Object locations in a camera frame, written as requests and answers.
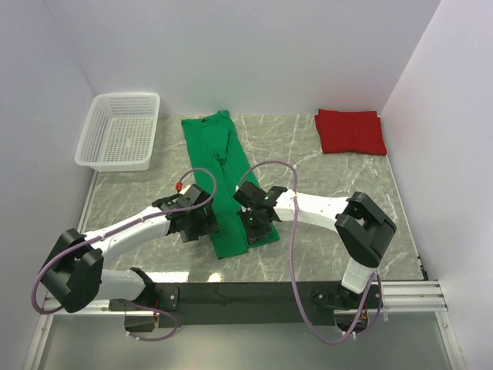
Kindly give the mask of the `green t-shirt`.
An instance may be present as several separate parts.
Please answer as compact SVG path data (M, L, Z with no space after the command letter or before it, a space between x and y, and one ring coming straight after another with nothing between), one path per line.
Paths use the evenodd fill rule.
M219 259L246 253L252 246L233 199L236 185L250 168L228 111L181 121L187 152L193 168L204 168L215 176L217 191L213 212L219 230L210 236Z

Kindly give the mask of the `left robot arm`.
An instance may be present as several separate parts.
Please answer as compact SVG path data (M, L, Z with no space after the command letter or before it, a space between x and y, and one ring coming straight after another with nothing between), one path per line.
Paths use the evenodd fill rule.
M56 241L37 282L68 313L97 299L118 300L138 310L161 308L163 299L148 274L137 267L115 271L107 265L133 248L170 234L188 242L218 231L212 203L212 194L192 184L110 227L85 234L69 229Z

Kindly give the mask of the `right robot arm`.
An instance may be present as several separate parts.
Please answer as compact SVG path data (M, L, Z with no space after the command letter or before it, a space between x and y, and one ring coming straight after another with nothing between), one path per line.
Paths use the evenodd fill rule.
M237 187L233 199L241 206L238 215L250 244L265 239L273 222L292 223L291 250L300 222L338 234L350 259L335 292L313 293L310 299L319 306L330 307L333 302L342 310L358 306L397 231L393 220L361 192L322 197L278 186L266 192L247 181Z

